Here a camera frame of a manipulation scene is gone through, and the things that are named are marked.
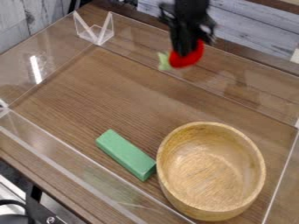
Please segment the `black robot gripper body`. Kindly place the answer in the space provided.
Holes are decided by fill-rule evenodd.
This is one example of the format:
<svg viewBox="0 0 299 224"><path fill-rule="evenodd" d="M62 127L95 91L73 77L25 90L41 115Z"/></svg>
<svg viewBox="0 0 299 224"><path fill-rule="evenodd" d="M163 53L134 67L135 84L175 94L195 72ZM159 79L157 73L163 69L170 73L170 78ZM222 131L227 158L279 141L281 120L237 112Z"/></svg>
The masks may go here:
<svg viewBox="0 0 299 224"><path fill-rule="evenodd" d="M169 27L175 27L179 23L201 29L201 36L207 44L215 42L217 21L209 14L211 0L174 0L173 3L161 2L158 4L161 15L159 20Z"/></svg>

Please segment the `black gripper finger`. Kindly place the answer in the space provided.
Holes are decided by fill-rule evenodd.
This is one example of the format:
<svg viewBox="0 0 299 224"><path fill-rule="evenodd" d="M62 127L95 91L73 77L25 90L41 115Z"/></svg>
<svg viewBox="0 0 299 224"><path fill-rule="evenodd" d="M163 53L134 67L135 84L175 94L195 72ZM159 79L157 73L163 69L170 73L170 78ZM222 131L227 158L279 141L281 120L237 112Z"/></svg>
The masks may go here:
<svg viewBox="0 0 299 224"><path fill-rule="evenodd" d="M198 46L199 26L197 24L177 24L171 29L173 49L181 56L187 56Z"/></svg>

